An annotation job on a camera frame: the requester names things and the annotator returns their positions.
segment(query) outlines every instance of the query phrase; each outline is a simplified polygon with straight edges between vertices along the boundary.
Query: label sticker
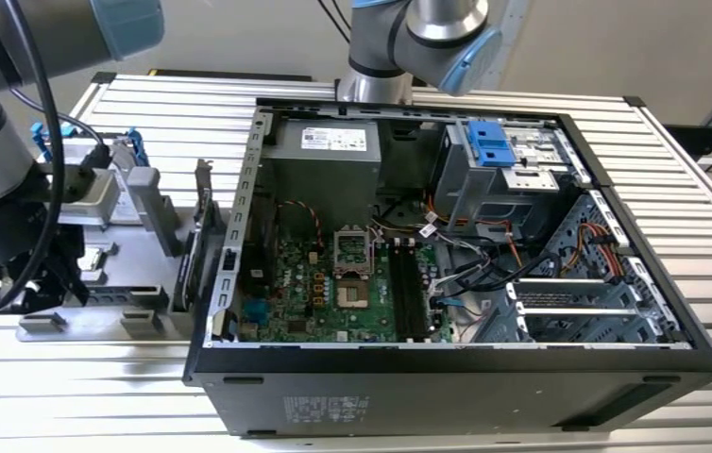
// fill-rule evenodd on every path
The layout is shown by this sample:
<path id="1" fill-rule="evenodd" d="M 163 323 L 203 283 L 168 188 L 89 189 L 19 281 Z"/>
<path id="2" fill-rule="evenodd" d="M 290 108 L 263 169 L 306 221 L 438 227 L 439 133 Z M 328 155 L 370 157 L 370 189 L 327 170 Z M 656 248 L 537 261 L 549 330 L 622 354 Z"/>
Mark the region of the label sticker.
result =
<path id="1" fill-rule="evenodd" d="M 419 230 L 419 236 L 423 238 L 429 238 L 435 233 L 435 226 L 434 224 L 427 224 L 421 230 Z"/>
<path id="2" fill-rule="evenodd" d="M 437 215 L 437 213 L 430 210 L 426 214 L 426 220 L 429 221 L 429 223 L 431 224 L 433 222 L 435 222 L 438 218 L 439 216 Z"/>
<path id="3" fill-rule="evenodd" d="M 367 132 L 363 129 L 307 127 L 302 131 L 302 149 L 367 151 Z"/>
<path id="4" fill-rule="evenodd" d="M 369 396 L 284 396 L 284 415 L 290 423 L 363 422 Z"/>

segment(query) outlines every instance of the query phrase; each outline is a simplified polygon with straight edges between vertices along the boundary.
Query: gray robot arm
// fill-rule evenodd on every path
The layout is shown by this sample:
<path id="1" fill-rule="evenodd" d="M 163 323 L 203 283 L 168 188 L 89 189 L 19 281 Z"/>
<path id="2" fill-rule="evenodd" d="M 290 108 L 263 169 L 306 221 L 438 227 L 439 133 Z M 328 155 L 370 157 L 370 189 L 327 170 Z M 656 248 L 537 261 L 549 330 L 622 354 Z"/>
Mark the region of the gray robot arm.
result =
<path id="1" fill-rule="evenodd" d="M 467 93 L 501 49 L 487 15 L 487 0 L 353 0 L 339 100 L 406 103 L 411 76 L 450 95 Z"/>
<path id="2" fill-rule="evenodd" d="M 25 38 L 33 35 L 33 63 L 20 30 Z M 159 43 L 163 35 L 159 0 L 0 0 L 0 91 L 123 59 Z M 85 179 L 87 169 L 77 169 L 77 176 Z M 67 184 L 63 192 L 75 191 L 60 171 L 55 181 Z M 0 105 L 0 279 L 11 283 L 8 294 L 24 289 L 25 282 L 36 283 L 39 290 L 15 300 L 24 312 L 60 304 L 68 292 L 85 301 L 76 266 L 83 234 L 75 227 L 48 228 L 57 219 L 56 210 L 45 208 L 45 201 L 53 204 L 55 199 L 47 188 L 47 175 Z M 0 297 L 0 310 L 12 299 Z"/>

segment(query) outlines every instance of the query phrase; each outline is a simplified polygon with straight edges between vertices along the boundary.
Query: metal slotted surface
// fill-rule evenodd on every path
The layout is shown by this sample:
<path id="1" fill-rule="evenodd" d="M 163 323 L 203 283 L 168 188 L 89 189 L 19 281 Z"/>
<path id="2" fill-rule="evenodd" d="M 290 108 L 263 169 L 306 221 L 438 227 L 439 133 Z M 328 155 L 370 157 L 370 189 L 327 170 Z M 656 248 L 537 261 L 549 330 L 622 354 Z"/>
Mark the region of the metal slotted surface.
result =
<path id="1" fill-rule="evenodd" d="M 183 206 L 195 200 L 195 160 L 212 159 L 223 204 L 232 199 L 256 96 L 331 99 L 332 87 L 121 75 L 91 87 L 75 114 L 100 130 L 135 126 L 143 132 L 163 192 Z M 421 89 L 415 102 L 572 115 L 712 336 L 712 187 L 649 112 L 616 97 L 510 92 L 455 99 Z M 11 451 L 72 445 L 107 451 L 712 451 L 712 384 L 610 434 L 240 441 L 227 435 L 200 389 L 182 384 L 186 343 L 21 344 L 16 321 L 0 316 L 0 447 Z"/>

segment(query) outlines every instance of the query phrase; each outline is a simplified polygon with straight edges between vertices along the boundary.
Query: orange wire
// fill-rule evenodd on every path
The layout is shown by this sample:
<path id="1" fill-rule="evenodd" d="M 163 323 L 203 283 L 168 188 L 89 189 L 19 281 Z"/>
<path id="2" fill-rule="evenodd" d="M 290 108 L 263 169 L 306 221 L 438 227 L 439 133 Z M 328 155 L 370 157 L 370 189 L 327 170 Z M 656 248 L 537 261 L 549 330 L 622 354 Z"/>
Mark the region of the orange wire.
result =
<path id="1" fill-rule="evenodd" d="M 435 214 L 435 216 L 439 218 L 442 222 L 450 222 L 450 217 L 441 216 L 434 209 L 434 196 L 429 194 L 427 198 L 429 198 L 429 210 Z M 458 225 L 459 223 L 462 224 L 467 223 L 467 219 L 455 219 L 455 224 Z M 515 241 L 511 237 L 513 236 L 511 222 L 509 220 L 498 220 L 498 221 L 477 220 L 477 224 L 506 226 L 506 241 L 509 242 L 509 248 L 511 250 L 513 256 L 515 257 L 515 261 L 518 262 L 518 266 L 522 267 L 521 254 L 518 253 L 518 247 L 515 246 Z"/>
<path id="2" fill-rule="evenodd" d="M 585 243 L 584 233 L 586 229 L 590 230 L 590 234 L 593 235 L 593 237 L 598 236 L 600 234 L 602 234 L 602 232 L 608 231 L 602 226 L 597 224 L 581 224 L 580 225 L 580 228 L 577 229 L 577 248 L 573 251 L 573 255 L 570 256 L 570 260 L 568 261 L 566 266 L 564 267 L 562 275 L 576 265 L 577 261 L 580 260 L 580 256 L 582 255 L 582 245 Z M 601 251 L 602 256 L 605 257 L 608 266 L 610 267 L 610 272 L 616 276 L 624 276 L 624 268 L 621 267 L 621 263 L 616 259 L 612 250 L 609 250 L 609 248 L 604 244 L 598 244 L 598 249 Z"/>
<path id="3" fill-rule="evenodd" d="M 598 225 L 598 224 L 589 224 L 592 228 L 596 228 L 596 230 L 600 232 L 600 234 L 610 235 L 610 232 L 608 229 Z M 608 265 L 610 266 L 610 271 L 614 275 L 624 276 L 624 266 L 621 265 L 621 262 L 618 261 L 612 248 L 606 247 L 604 244 L 598 244 L 600 249 L 602 251 L 602 255 L 605 255 L 605 260 L 608 261 Z"/>

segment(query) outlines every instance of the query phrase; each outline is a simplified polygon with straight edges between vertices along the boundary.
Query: blue bracket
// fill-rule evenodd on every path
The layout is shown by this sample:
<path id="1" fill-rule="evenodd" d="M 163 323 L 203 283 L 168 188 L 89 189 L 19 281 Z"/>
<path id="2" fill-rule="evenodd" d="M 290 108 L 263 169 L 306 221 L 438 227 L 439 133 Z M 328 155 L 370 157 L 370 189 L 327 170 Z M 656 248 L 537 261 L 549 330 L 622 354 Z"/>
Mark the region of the blue bracket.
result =
<path id="1" fill-rule="evenodd" d="M 49 162 L 53 158 L 47 144 L 51 134 L 44 130 L 44 124 L 33 123 L 31 126 L 31 133 L 33 134 L 33 143 L 36 143 L 36 147 L 39 148 L 39 151 L 41 151 L 44 161 Z M 71 138 L 76 135 L 76 133 L 76 128 L 72 125 L 67 124 L 65 126 L 61 126 L 61 137 Z"/>
<path id="2" fill-rule="evenodd" d="M 473 146 L 478 165 L 482 167 L 511 167 L 515 162 L 503 127 L 489 121 L 467 122 L 467 140 Z"/>
<path id="3" fill-rule="evenodd" d="M 144 151 L 143 134 L 140 134 L 136 127 L 132 127 L 128 129 L 125 135 L 128 136 L 128 140 L 131 140 L 131 144 L 133 145 L 133 157 L 137 161 L 137 165 L 141 167 L 149 167 L 151 162 L 148 161 L 148 154 Z"/>

